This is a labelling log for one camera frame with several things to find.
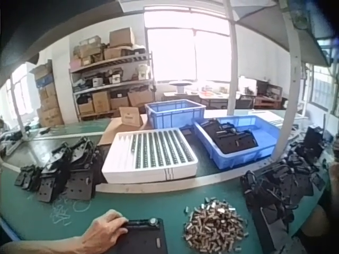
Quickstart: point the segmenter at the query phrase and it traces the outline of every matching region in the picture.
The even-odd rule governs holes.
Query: ceiling
[[[223,6],[223,0],[196,1]],[[300,8],[293,5],[295,1],[290,0],[291,6]],[[238,24],[289,50],[282,13],[275,1],[231,0],[231,4],[238,16]],[[328,32],[330,29],[324,29],[326,22],[314,5],[308,4],[302,8],[306,8],[310,16],[312,28],[312,33],[311,30],[298,30],[302,61],[326,66],[327,61],[316,40],[319,36],[333,36],[333,33]],[[21,63],[64,36],[121,15],[123,10],[118,0],[76,0],[72,4],[69,0],[35,0],[34,4],[25,0],[7,1],[2,4],[0,84],[4,84]]]

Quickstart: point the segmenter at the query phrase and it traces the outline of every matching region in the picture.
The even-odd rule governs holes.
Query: shelf
[[[95,91],[100,91],[108,88],[115,88],[115,87],[121,87],[121,86],[128,86],[128,85],[143,85],[143,84],[148,84],[153,82],[153,79],[145,79],[145,80],[132,80],[132,81],[125,81],[117,84],[110,84],[110,85],[105,85],[105,86],[98,86],[98,87],[93,87],[81,91],[74,92],[74,95],[78,94],[85,94],[85,93],[90,93],[90,92],[95,92]]]
[[[139,55],[132,55],[132,56],[125,56],[125,57],[118,57],[108,60],[103,60],[100,62],[95,62],[91,65],[81,66],[75,70],[71,70],[70,73],[83,73],[91,70],[96,70],[100,68],[110,67],[114,65],[120,64],[127,64],[131,62],[140,62],[140,61],[147,61],[151,58],[151,54],[139,54]]]

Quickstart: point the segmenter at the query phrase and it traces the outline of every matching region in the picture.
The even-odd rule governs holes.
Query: steel support pole
[[[232,50],[231,82],[229,84],[227,115],[234,115],[236,95],[238,90],[238,43],[237,43],[237,34],[235,31],[233,9],[230,0],[224,0],[224,8],[226,16],[231,19],[231,21],[229,22],[229,34]]]
[[[17,104],[16,104],[16,98],[15,98],[15,92],[14,92],[14,84],[13,84],[13,78],[12,78],[12,75],[10,76],[10,81],[11,81],[11,95],[12,95],[12,101],[13,101],[13,107],[14,107],[14,111],[15,111],[15,114],[16,114],[16,117],[17,117],[17,123],[20,127],[20,131],[22,133],[22,139],[24,141],[27,141],[28,140],[28,137],[27,137],[27,134],[26,134],[26,131],[25,131],[25,127],[23,126],[23,123],[22,123],[22,119],[21,119],[21,116],[20,116],[20,113],[19,113],[19,109],[17,107]]]
[[[284,122],[280,130],[278,142],[276,143],[271,156],[273,161],[277,161],[282,156],[287,146],[288,137],[291,133],[293,122],[297,112],[301,76],[301,53],[298,31],[295,29],[292,22],[292,17],[288,8],[287,0],[279,0],[279,5],[280,10],[282,11],[282,16],[284,18],[288,44],[290,48],[291,80],[289,100],[284,117]]]

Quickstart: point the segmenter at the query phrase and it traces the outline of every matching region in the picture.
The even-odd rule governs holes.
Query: fingers
[[[104,219],[106,222],[111,222],[114,219],[120,217],[122,217],[121,213],[117,212],[116,210],[110,209],[102,216],[102,219]]]
[[[128,233],[128,230],[125,229],[125,228],[119,228],[117,229],[114,234],[112,235],[112,238],[111,238],[111,242],[112,243],[116,243],[117,239],[119,238],[119,236],[121,236],[122,234],[126,234]]]
[[[111,221],[110,224],[110,231],[115,232],[117,229],[121,228],[122,225],[124,225],[128,220],[125,217],[117,218],[113,221]]]

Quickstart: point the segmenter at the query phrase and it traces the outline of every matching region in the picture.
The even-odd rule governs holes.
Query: hand
[[[102,254],[114,246],[118,237],[128,232],[127,229],[122,228],[126,222],[128,220],[115,210],[109,210],[96,218],[80,237],[84,253]]]
[[[339,163],[334,162],[328,169],[328,174],[331,180],[339,182]]]

